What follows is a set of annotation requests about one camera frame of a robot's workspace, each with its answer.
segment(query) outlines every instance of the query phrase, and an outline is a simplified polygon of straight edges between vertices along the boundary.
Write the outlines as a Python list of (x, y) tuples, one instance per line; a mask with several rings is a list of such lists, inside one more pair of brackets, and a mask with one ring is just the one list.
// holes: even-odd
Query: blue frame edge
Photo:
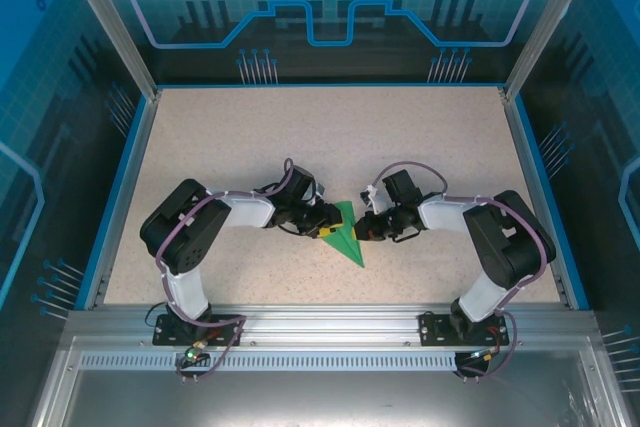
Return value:
[(352, 84), (158, 84), (158, 89), (232, 89), (265, 87), (504, 87), (504, 82), (487, 83), (441, 83), (427, 82), (354, 82)]
[(109, 229), (109, 224), (111, 223), (111, 217), (113, 216), (113, 210), (116, 205), (116, 200), (118, 199), (118, 195), (120, 194), (122, 181), (124, 180), (124, 173), (127, 170), (127, 165), (129, 164), (129, 160), (131, 158), (131, 152), (133, 151), (133, 144), (135, 143), (136, 137), (138, 135), (140, 122), (146, 108), (147, 99), (145, 96), (141, 96), (140, 101), (138, 102), (138, 108), (136, 109), (136, 114), (133, 118), (133, 122), (131, 123), (131, 129), (129, 129), (127, 141), (124, 144), (124, 149), (122, 151), (122, 156), (120, 157), (120, 163), (118, 164), (116, 176), (113, 179), (113, 184), (111, 185), (111, 192), (109, 193), (107, 205), (105, 206), (104, 213), (102, 214), (102, 220), (100, 221), (100, 227), (98, 228), (98, 233), (96, 234), (96, 240), (93, 243), (93, 248), (91, 249), (91, 255), (89, 256), (87, 269), (84, 273), (84, 277), (82, 278), (82, 284), (80, 284), (80, 290), (78, 292), (78, 296), (76, 297), (74, 310), (83, 310), (83, 306), (85, 305), (87, 298), (89, 297), (91, 284), (93, 283), (93, 277), (96, 275), (96, 270), (98, 268), (98, 259), (100, 258), (100, 253), (102, 252), (102, 248), (107, 237), (107, 230)]
[(520, 97), (520, 94), (516, 96), (515, 101), (518, 115), (520, 116), (520, 119), (522, 121), (524, 134), (527, 143), (529, 144), (529, 148), (531, 149), (531, 154), (538, 174), (538, 178), (540, 179), (542, 194), (544, 196), (545, 202), (547, 203), (547, 206), (549, 207), (549, 212), (551, 213), (551, 220), (556, 230), (558, 243), (560, 244), (558, 245), (558, 247), (560, 248), (560, 250), (562, 251), (562, 255), (564, 256), (564, 261), (567, 266), (567, 273), (569, 274), (569, 282), (571, 282), (571, 289), (573, 290), (576, 298), (576, 303), (578, 304), (577, 307), (579, 310), (589, 310), (589, 301), (587, 300), (587, 295), (584, 291), (584, 287), (582, 286), (582, 281), (580, 280), (578, 266), (576, 265), (575, 258), (573, 257), (573, 252), (571, 251), (571, 246), (569, 245), (569, 239), (567, 237), (566, 231), (564, 230), (562, 219), (560, 218), (560, 211), (558, 210), (556, 199), (553, 195), (553, 191), (551, 190), (551, 183), (549, 182), (549, 178), (547, 177), (547, 173), (544, 169), (542, 156), (540, 155), (540, 150), (538, 149), (538, 144), (536, 143), (535, 136), (533, 135), (533, 129), (531, 128), (531, 122), (529, 122), (529, 116), (527, 115), (527, 111), (524, 107), (524, 102), (522, 101), (522, 97)]

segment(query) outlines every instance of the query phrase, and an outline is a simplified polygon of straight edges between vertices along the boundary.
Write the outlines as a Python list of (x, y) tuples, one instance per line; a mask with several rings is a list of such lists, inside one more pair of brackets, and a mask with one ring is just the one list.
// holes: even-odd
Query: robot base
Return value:
[[(237, 315), (213, 315), (203, 322), (220, 322), (237, 317)], [(218, 329), (194, 328), (178, 319), (174, 315), (163, 314), (156, 319), (156, 327), (153, 333), (153, 345), (164, 346), (190, 346), (198, 340), (207, 340), (207, 345), (212, 347), (226, 347), (233, 337), (236, 325), (228, 325)], [(240, 337), (233, 345), (240, 344)]]
[(493, 347), (496, 339), (487, 330), (496, 327), (500, 332), (500, 346), (509, 345), (509, 333), (504, 317), (492, 315), (482, 322), (474, 324), (473, 330), (461, 339), (456, 329), (451, 325), (449, 314), (434, 314), (425, 312), (418, 316), (420, 344), (423, 347)]

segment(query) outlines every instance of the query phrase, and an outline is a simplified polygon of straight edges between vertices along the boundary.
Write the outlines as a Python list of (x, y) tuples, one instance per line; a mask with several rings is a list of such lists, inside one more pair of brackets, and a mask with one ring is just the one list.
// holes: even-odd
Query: transparent enclosure wall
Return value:
[[(522, 99), (603, 333), (640, 332), (640, 0), (573, 0)], [(638, 357), (619, 336), (614, 360)], [(640, 377), (640, 361), (616, 364)], [(623, 382), (625, 389), (638, 383)], [(638, 393), (629, 395), (640, 406)]]
[(160, 84), (506, 80), (548, 0), (114, 0)]
[(140, 92), (85, 0), (0, 5), (0, 423), (8, 427), (26, 425), (39, 398)]

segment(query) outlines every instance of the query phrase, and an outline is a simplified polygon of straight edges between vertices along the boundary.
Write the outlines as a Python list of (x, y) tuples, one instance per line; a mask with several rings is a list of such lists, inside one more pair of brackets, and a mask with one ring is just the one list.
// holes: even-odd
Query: blue graphic panel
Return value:
[[(441, 48), (481, 49), (465, 82), (502, 82), (548, 0), (114, 1), (160, 83), (242, 84), (234, 55), (252, 47), (277, 52), (283, 83), (431, 82)], [(338, 63), (348, 79), (327, 76)]]

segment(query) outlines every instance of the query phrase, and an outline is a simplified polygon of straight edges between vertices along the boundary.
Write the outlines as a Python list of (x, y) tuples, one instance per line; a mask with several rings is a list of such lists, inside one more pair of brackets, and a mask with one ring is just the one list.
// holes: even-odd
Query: aluminum frame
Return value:
[[(446, 304), (214, 306), (214, 311), (221, 314), (248, 317), (246, 332), (234, 352), (279, 352), (292, 359), (300, 352), (365, 351), (393, 356), (461, 351), (421, 347), (419, 343), (417, 316), (426, 310), (444, 313), (448, 309)], [(146, 312), (146, 306), (71, 312), (32, 425), (62, 425), (86, 353), (181, 352), (181, 348), (151, 345), (152, 329), (144, 324)], [(519, 304), (511, 312), (518, 323), (522, 342), (519, 350), (579, 352), (586, 387), (602, 424), (632, 425), (592, 312), (569, 311), (548, 304)], [(131, 368), (113, 365), (102, 370)], [(167, 369), (159, 366), (157, 370)]]
[(158, 88), (112, 0), (87, 0), (136, 85), (148, 100)]
[(571, 1), (549, 0), (547, 2), (547, 6), (540, 15), (540, 19), (538, 19), (505, 84), (508, 100), (515, 100), (540, 55), (542, 55), (547, 42), (549, 42), (553, 32), (555, 32), (556, 27), (567, 12)]
[(93, 308), (96, 303), (100, 302), (99, 299), (104, 297), (104, 292), (100, 291), (100, 287), (105, 287), (102, 285), (102, 280), (109, 275), (116, 259), (120, 238), (122, 237), (122, 231), (124, 230), (124, 225), (127, 220), (127, 212), (133, 199), (136, 181), (138, 180), (140, 166), (142, 165), (147, 143), (149, 142), (149, 136), (151, 135), (151, 128), (153, 127), (159, 101), (160, 93), (154, 100), (147, 100), (143, 107), (144, 111), (138, 129), (130, 133), (130, 135), (133, 134), (135, 136), (131, 155), (129, 156), (129, 161), (122, 178), (122, 184), (113, 207), (113, 212), (109, 218), (107, 232), (96, 263), (95, 273), (90, 279), (89, 293), (81, 305), (83, 309)]
[[(545, 200), (544, 190), (542, 188), (542, 183), (540, 182), (540, 176), (538, 175), (535, 167), (535, 161), (533, 160), (533, 152), (531, 150), (531, 146), (527, 142), (524, 125), (522, 123), (520, 113), (518, 112), (518, 109), (516, 107), (515, 100), (508, 99), (503, 94), (503, 106), (505, 115), (507, 116), (507, 123), (509, 124), (509, 128), (511, 129), (513, 142), (516, 147), (516, 153), (518, 154), (518, 159), (520, 160), (520, 165), (522, 167), (522, 173), (524, 174), (524, 179), (527, 184), (527, 188), (529, 189), (529, 195), (531, 196), (533, 209), (536, 213), (536, 216), (538, 217), (538, 220), (549, 233), (549, 236), (551, 237), (553, 243), (558, 246), (560, 245), (560, 242), (558, 240), (558, 232), (556, 230), (555, 224), (553, 223), (549, 205)], [(566, 302), (568, 303), (569, 307), (571, 307), (572, 309), (578, 309), (578, 300), (576, 297), (574, 286), (571, 283), (564, 253), (561, 249), (556, 249), (556, 251), (556, 260), (551, 263), (551, 270), (560, 278), (560, 283), (562, 284), (563, 288), (563, 291), (560, 292), (560, 294), (561, 296), (562, 294), (566, 296)]]

